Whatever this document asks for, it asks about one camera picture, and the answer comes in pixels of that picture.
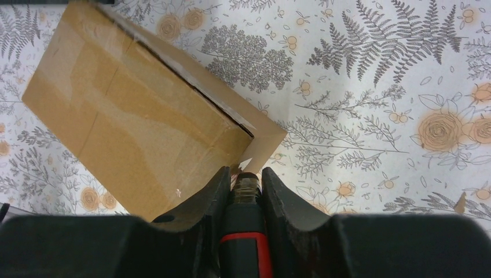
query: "floral patterned surface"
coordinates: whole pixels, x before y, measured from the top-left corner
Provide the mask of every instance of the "floral patterned surface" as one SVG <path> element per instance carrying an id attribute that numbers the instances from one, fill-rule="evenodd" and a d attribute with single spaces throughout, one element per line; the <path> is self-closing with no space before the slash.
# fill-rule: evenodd
<path id="1" fill-rule="evenodd" d="M 288 131 L 267 166 L 319 210 L 460 213 L 491 231 L 491 3 L 124 0 Z M 0 202 L 125 213 L 20 97 L 60 6 L 0 8 Z"/>

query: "tree illustration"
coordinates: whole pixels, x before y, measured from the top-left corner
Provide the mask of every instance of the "tree illustration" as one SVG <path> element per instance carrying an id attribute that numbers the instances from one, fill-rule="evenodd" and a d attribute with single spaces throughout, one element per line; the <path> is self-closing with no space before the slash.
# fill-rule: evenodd
<path id="1" fill-rule="evenodd" d="M 307 116 L 297 117 L 294 121 L 279 122 L 288 134 L 281 143 L 287 149 L 296 147 L 299 163 L 295 165 L 302 177 L 312 178 L 337 161 L 344 169 L 360 168 L 363 171 L 376 170 L 382 164 L 380 157 L 388 153 L 405 153 L 395 145 L 401 136 L 395 129 L 371 115 L 363 117 L 360 108 L 377 109 L 388 106 L 387 99 L 399 100 L 406 91 L 399 85 L 392 85 L 379 96 L 367 90 L 355 98 L 352 92 L 333 103 L 328 103 L 329 92 L 318 100 L 310 101 L 298 107 L 315 111 L 314 119 Z M 362 119 L 356 128 L 338 123 L 341 113 L 348 118 Z M 381 147 L 367 146 L 365 138 L 375 136 Z"/>
<path id="2" fill-rule="evenodd" d="M 28 43 L 34 46 L 34 38 L 40 38 L 41 31 L 38 28 L 38 12 L 31 14 L 27 6 L 27 12 L 22 12 L 17 6 L 12 6 L 13 14 L 0 8 L 0 52 L 8 58 L 15 52 L 19 59 L 20 52 Z"/>
<path id="3" fill-rule="evenodd" d="M 456 36 L 454 27 L 455 5 L 444 22 L 439 23 L 436 0 L 430 1 L 430 7 L 423 19 L 415 15 L 415 9 L 409 5 L 398 0 L 391 2 L 396 8 L 398 21 L 357 0 L 356 7 L 362 23 L 343 12 L 347 35 L 342 35 L 334 23 L 331 23 L 331 43 L 321 39 L 321 47 L 314 48 L 307 64 L 322 64 L 326 70 L 332 67 L 340 74 L 345 60 L 347 76 L 351 78 L 352 71 L 356 68 L 358 80 L 364 77 L 369 68 L 376 66 L 373 78 L 376 86 L 392 67 L 395 68 L 393 80 L 399 83 L 409 68 L 424 58 L 433 56 L 441 64 L 446 45 L 455 52 L 460 51 L 462 37 Z"/>
<path id="4" fill-rule="evenodd" d="M 293 61 L 284 50 L 266 51 L 265 47 L 263 37 L 246 35 L 237 25 L 223 25 L 210 29 L 200 52 L 214 56 L 207 69 L 231 88 L 240 82 L 260 93 L 274 83 L 281 90 L 291 80 Z"/>
<path id="5" fill-rule="evenodd" d="M 469 63 L 469 77 L 472 80 L 482 79 L 484 77 L 491 78 L 491 41 L 487 42 L 484 37 L 481 39 L 473 39 L 472 42 L 467 42 L 464 49 L 473 51 L 467 55 Z"/>

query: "red stripe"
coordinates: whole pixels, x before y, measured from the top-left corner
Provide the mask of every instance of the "red stripe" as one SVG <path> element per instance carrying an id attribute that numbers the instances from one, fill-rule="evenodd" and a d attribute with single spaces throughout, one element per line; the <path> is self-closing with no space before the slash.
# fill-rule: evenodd
<path id="1" fill-rule="evenodd" d="M 269 254 L 268 239 L 262 233 L 233 233 L 222 237 L 220 243 L 234 239 L 255 239 L 258 247 L 259 278 L 272 278 L 271 257 Z"/>

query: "leaf illustration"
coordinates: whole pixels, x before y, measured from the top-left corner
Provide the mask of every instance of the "leaf illustration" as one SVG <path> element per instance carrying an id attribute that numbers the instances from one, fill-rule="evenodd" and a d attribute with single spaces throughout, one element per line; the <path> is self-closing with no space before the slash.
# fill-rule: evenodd
<path id="1" fill-rule="evenodd" d="M 477 156 L 476 158 L 473 158 L 470 163 L 474 165 L 483 165 L 486 163 L 491 162 L 491 155 L 482 155 L 482 156 Z"/>
<path id="2" fill-rule="evenodd" d="M 466 208 L 468 208 L 470 210 L 475 210 L 475 209 L 477 209 L 478 206 L 479 206 L 479 204 L 476 203 L 475 201 L 466 199 Z"/>
<path id="3" fill-rule="evenodd" d="M 450 156 L 445 159 L 442 159 L 440 162 L 438 162 L 438 165 L 440 166 L 445 166 L 445 165 L 453 165 L 458 161 L 458 158 L 455 156 Z"/>
<path id="4" fill-rule="evenodd" d="M 474 106 L 467 107 L 466 109 L 462 110 L 461 113 L 457 115 L 457 117 L 458 119 L 460 119 L 462 123 L 469 123 L 472 121 L 472 117 L 474 116 L 474 111 L 475 111 Z"/>
<path id="5" fill-rule="evenodd" d="M 440 113 L 442 114 L 457 114 L 459 111 L 459 108 L 457 107 L 457 104 L 454 103 L 452 100 L 446 100 L 440 110 Z"/>
<path id="6" fill-rule="evenodd" d="M 336 30 L 330 32 L 332 42 L 320 39 L 320 47 L 314 48 L 307 64 L 322 64 L 326 70 L 333 66 L 335 72 L 340 74 L 341 56 L 344 56 L 347 76 L 351 78 L 352 69 L 357 67 L 359 80 L 376 65 L 373 79 L 376 86 L 391 67 L 395 67 L 393 79 L 399 83 L 410 67 L 425 58 L 433 56 L 441 64 L 446 45 L 450 45 L 455 52 L 460 51 L 461 37 L 457 37 L 455 31 L 455 5 L 444 22 L 440 23 L 435 0 L 430 1 L 423 20 L 406 3 L 398 0 L 391 2 L 397 12 L 397 21 L 357 0 L 361 22 L 342 12 L 347 37 L 340 41 L 342 35 L 331 23 L 331 29 Z"/>
<path id="7" fill-rule="evenodd" d="M 274 83 L 281 90 L 291 80 L 293 61 L 284 50 L 266 50 L 267 41 L 261 36 L 246 35 L 223 25 L 213 27 L 204 37 L 201 52 L 214 56 L 207 69 L 231 88 L 242 86 L 260 93 Z"/>
<path id="8" fill-rule="evenodd" d="M 423 187 L 427 187 L 428 186 L 426 184 L 426 180 L 425 180 L 424 176 L 421 176 L 421 178 L 419 180 L 421 181 L 421 184 L 423 185 Z"/>
<path id="9" fill-rule="evenodd" d="M 437 103 L 436 96 L 433 96 L 432 94 L 420 94 L 419 100 L 424 106 L 431 110 L 440 110 L 442 108 L 441 105 Z"/>
<path id="10" fill-rule="evenodd" d="M 409 138 L 411 138 L 411 140 L 413 140 L 413 142 L 416 143 L 418 146 L 421 146 L 421 144 L 422 144 L 421 136 L 419 136 L 418 134 L 415 134 L 415 135 L 409 136 Z"/>
<path id="11" fill-rule="evenodd" d="M 491 207 L 489 207 L 487 204 L 484 203 L 481 203 L 481 207 L 486 212 L 486 215 L 491 218 Z"/>
<path id="12" fill-rule="evenodd" d="M 296 191 L 297 191 L 298 195 L 300 195 L 300 197 L 302 197 L 306 201 L 314 200 L 314 197 L 310 194 L 309 188 L 303 187 L 303 186 L 297 186 Z"/>
<path id="13" fill-rule="evenodd" d="M 438 193 L 438 192 L 432 192 L 433 194 L 437 195 L 438 197 L 442 198 L 443 201 L 445 201 L 445 203 L 448 204 L 449 207 L 451 208 L 454 208 L 456 203 L 452 200 L 450 200 L 449 198 L 445 197 L 444 195 Z"/>
<path id="14" fill-rule="evenodd" d="M 421 80 L 421 83 L 419 83 L 419 85 L 421 85 L 421 86 L 426 85 L 426 84 L 428 84 L 429 81 L 431 81 L 431 76 L 427 76 L 427 77 L 423 78 L 423 80 Z"/>
<path id="15" fill-rule="evenodd" d="M 327 212 L 329 214 L 333 214 L 333 213 L 336 213 L 338 211 L 338 207 L 339 207 L 339 200 L 334 200 L 330 203 L 328 203 L 325 207 L 325 209 L 327 210 Z"/>
<path id="16" fill-rule="evenodd" d="M 467 42 L 464 49 L 474 51 L 467 55 L 469 76 L 472 80 L 482 79 L 484 77 L 491 78 L 491 42 L 486 43 L 485 38 L 473 39 L 472 42 Z"/>
<path id="17" fill-rule="evenodd" d="M 316 194 L 316 197 L 313 200 L 314 203 L 319 204 L 320 206 L 325 206 L 327 201 L 325 199 L 325 196 L 322 194 Z"/>
<path id="18" fill-rule="evenodd" d="M 12 6 L 13 13 L 5 8 L 0 8 L 0 51 L 1 57 L 7 54 L 8 59 L 15 52 L 17 59 L 20 52 L 28 44 L 34 46 L 34 38 L 40 38 L 41 31 L 38 27 L 38 12 L 31 14 L 31 8 L 27 6 L 25 15 L 17 6 Z"/>

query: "cardboard box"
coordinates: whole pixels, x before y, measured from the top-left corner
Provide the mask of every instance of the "cardboard box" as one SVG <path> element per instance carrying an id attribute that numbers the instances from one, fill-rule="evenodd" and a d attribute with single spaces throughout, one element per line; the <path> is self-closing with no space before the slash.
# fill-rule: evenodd
<path id="1" fill-rule="evenodd" d="M 89 3 L 68 5 L 23 101 L 148 221 L 223 165 L 256 173 L 286 135 L 185 52 Z"/>

